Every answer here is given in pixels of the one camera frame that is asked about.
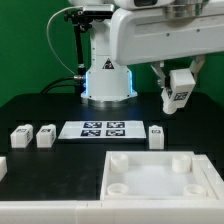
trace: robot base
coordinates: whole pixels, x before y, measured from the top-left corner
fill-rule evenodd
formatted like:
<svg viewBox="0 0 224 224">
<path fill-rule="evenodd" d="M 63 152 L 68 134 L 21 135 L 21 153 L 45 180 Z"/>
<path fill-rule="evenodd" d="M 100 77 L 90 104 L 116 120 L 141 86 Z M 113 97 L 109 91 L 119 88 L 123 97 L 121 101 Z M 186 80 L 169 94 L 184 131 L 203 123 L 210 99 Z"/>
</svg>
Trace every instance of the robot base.
<svg viewBox="0 0 224 224">
<path fill-rule="evenodd" d="M 137 103 L 137 95 L 134 97 L 130 97 L 124 100 L 116 100 L 116 101 L 100 101 L 100 100 L 93 100 L 90 98 L 81 98 L 81 102 L 83 104 L 87 104 L 89 106 L 98 107 L 98 108 L 119 108 L 128 106 L 130 104 Z"/>
</svg>

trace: green wall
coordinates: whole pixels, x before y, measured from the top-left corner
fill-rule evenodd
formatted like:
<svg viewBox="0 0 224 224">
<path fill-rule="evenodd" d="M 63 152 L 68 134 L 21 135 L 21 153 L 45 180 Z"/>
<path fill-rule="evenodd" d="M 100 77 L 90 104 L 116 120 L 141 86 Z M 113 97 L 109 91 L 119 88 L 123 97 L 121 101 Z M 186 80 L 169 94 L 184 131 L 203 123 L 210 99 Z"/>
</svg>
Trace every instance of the green wall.
<svg viewBox="0 0 224 224">
<path fill-rule="evenodd" d="M 55 12 L 69 6 L 67 0 L 14 0 L 0 3 L 0 105 L 13 96 L 38 93 L 57 78 L 69 76 L 52 55 L 46 25 Z M 74 38 L 70 23 L 57 17 L 51 27 L 51 37 L 62 60 L 76 71 Z M 89 66 L 88 35 L 83 37 L 86 66 Z M 184 68 L 190 58 L 166 62 L 167 68 Z M 135 88 L 139 92 L 159 91 L 156 77 L 148 64 L 131 66 Z M 195 91 L 208 94 L 224 106 L 224 53 L 207 56 Z M 57 92 L 72 92 L 70 88 Z"/>
</svg>

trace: black table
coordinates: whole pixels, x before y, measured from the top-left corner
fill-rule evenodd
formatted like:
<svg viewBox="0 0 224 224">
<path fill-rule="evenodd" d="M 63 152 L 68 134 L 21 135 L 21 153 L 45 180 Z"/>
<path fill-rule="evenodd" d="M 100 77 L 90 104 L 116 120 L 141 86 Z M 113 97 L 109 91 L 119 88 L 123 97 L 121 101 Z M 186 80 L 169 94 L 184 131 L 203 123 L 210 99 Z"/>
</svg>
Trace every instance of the black table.
<svg viewBox="0 0 224 224">
<path fill-rule="evenodd" d="M 26 94 L 0 108 L 0 155 L 8 174 L 0 182 L 0 201 L 98 200 L 106 151 L 147 151 L 148 140 L 56 140 L 51 149 L 37 149 L 42 125 L 65 121 L 143 120 L 164 129 L 165 150 L 206 154 L 224 177 L 224 111 L 204 94 L 194 93 L 174 115 L 162 111 L 160 94 L 147 93 L 127 107 L 100 110 L 80 104 L 74 94 Z M 32 124 L 34 139 L 26 149 L 12 149 L 10 134 Z"/>
</svg>

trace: white container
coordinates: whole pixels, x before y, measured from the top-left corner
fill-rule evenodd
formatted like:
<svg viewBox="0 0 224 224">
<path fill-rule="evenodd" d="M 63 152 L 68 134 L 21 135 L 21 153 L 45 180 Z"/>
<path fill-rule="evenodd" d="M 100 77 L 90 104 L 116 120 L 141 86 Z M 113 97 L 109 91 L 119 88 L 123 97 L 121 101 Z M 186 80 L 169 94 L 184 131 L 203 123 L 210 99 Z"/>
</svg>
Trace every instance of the white container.
<svg viewBox="0 0 224 224">
<path fill-rule="evenodd" d="M 208 177 L 193 152 L 107 152 L 100 198 L 102 201 L 216 200 L 217 194 L 221 197 L 224 193 L 224 187 L 217 191 L 220 187 Z M 203 186 L 207 193 L 200 197 L 183 193 L 193 194 L 194 189 L 186 186 L 196 185 Z"/>
</svg>

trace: black square marker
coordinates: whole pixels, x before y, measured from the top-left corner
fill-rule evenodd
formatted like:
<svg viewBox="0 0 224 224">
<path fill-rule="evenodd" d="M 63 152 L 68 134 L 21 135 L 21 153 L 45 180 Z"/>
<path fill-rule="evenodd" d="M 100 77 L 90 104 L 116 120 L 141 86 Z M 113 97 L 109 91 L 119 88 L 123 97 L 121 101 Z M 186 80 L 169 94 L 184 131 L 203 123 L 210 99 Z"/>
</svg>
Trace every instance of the black square marker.
<svg viewBox="0 0 224 224">
<path fill-rule="evenodd" d="M 107 122 L 107 128 L 125 128 L 125 122 Z"/>
<path fill-rule="evenodd" d="M 177 95 L 174 98 L 174 101 L 185 100 L 187 98 L 187 95 L 188 95 L 188 92 L 177 93 Z"/>
<path fill-rule="evenodd" d="M 125 136 L 125 130 L 107 130 L 106 136 L 108 136 L 108 137 Z"/>
<path fill-rule="evenodd" d="M 99 137 L 101 130 L 83 130 L 81 137 Z"/>
<path fill-rule="evenodd" d="M 102 122 L 85 122 L 83 128 L 102 128 Z"/>
</svg>

